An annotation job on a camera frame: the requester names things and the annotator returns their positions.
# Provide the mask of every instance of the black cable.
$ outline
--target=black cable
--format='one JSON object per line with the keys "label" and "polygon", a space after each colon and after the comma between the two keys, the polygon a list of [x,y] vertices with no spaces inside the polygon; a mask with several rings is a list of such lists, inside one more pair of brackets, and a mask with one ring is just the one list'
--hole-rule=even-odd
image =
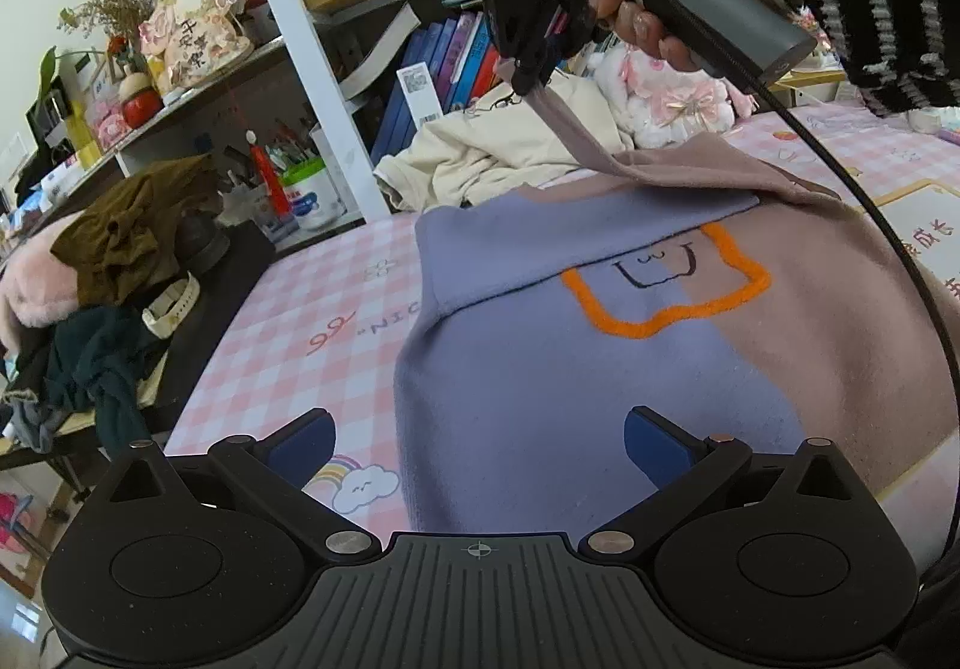
{"label": "black cable", "polygon": [[[685,18],[700,35],[708,39],[709,42],[717,48],[726,59],[730,69],[742,76],[745,81],[749,82],[750,86],[757,92],[757,96],[770,106],[793,132],[803,139],[803,142],[813,150],[814,154],[816,154],[836,177],[843,182],[844,186],[853,193],[853,197],[863,206],[864,211],[870,219],[874,221],[875,225],[880,228],[880,232],[883,234],[883,237],[887,239],[887,242],[889,242],[891,249],[896,253],[918,295],[920,295],[920,300],[923,301],[926,313],[929,315],[930,322],[933,323],[933,329],[936,331],[937,338],[940,340],[944,357],[947,359],[947,368],[950,373],[950,382],[953,386],[953,396],[957,409],[957,424],[958,427],[960,427],[960,365],[957,364],[956,351],[953,348],[953,342],[950,340],[947,324],[944,322],[944,318],[937,308],[936,301],[933,299],[933,293],[930,292],[930,287],[928,287],[928,284],[923,280],[923,274],[920,273],[920,268],[918,268],[913,258],[907,253],[896,231],[891,227],[890,223],[888,223],[885,216],[880,212],[880,209],[877,208],[877,204],[874,204],[874,201],[865,193],[863,188],[856,182],[856,179],[853,179],[847,169],[845,169],[842,164],[829,153],[829,150],[790,113],[786,106],[777,100],[776,96],[751,73],[749,61],[740,49],[733,47],[732,44],[727,44],[724,39],[718,38],[716,31],[711,26],[696,14],[689,11],[680,1],[664,1],[680,16]],[[947,529],[947,541],[944,543],[944,551],[941,557],[944,557],[947,552],[949,552],[949,549],[952,548],[956,540],[958,525],[960,525],[960,470],[958,471],[957,491],[953,501],[953,514],[950,518],[949,528]]]}

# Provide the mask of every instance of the dark green garment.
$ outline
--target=dark green garment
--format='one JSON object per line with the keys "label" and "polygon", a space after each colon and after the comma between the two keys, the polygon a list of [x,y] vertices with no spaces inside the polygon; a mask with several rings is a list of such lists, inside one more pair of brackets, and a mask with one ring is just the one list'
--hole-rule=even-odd
{"label": "dark green garment", "polygon": [[97,437],[114,458],[150,432],[136,407],[136,383],[166,346],[125,306],[94,306],[56,324],[47,362],[46,399],[83,412],[93,407]]}

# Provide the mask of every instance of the red book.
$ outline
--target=red book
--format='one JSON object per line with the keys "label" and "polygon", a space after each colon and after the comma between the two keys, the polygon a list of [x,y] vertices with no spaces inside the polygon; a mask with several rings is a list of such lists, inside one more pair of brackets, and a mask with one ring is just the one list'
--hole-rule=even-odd
{"label": "red book", "polygon": [[474,97],[483,97],[493,87],[493,66],[496,66],[498,57],[496,47],[490,44],[487,47],[487,53],[484,54],[483,62],[480,63],[477,78],[473,81],[473,89],[470,90],[470,100],[473,100]]}

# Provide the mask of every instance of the orange outline patch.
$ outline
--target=orange outline patch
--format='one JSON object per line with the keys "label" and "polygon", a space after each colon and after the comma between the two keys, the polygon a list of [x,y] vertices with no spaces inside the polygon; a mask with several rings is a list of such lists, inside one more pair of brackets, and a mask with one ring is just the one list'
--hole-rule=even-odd
{"label": "orange outline patch", "polygon": [[560,275],[560,280],[580,302],[584,314],[587,315],[587,318],[595,327],[604,333],[619,335],[621,338],[650,338],[651,335],[656,335],[664,330],[667,325],[672,325],[682,319],[705,319],[714,316],[714,314],[722,314],[723,311],[736,309],[737,306],[753,300],[757,295],[767,290],[767,287],[770,287],[771,280],[767,269],[743,254],[733,237],[722,225],[709,223],[703,225],[700,232],[713,242],[726,265],[740,271],[747,277],[747,284],[744,287],[734,290],[722,298],[707,301],[707,303],[692,306],[668,306],[666,309],[658,311],[646,322],[624,322],[622,319],[611,316],[603,308],[603,304],[597,300],[576,268],[568,268]]}

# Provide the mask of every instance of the green leaf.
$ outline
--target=green leaf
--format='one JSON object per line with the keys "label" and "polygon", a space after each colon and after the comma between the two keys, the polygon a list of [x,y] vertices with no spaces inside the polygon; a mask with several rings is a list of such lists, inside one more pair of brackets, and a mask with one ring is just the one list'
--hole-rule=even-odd
{"label": "green leaf", "polygon": [[53,84],[56,74],[56,47],[47,49],[47,53],[40,60],[40,90],[37,90],[37,109],[35,114],[40,114],[40,107],[43,99],[50,92],[50,85]]}

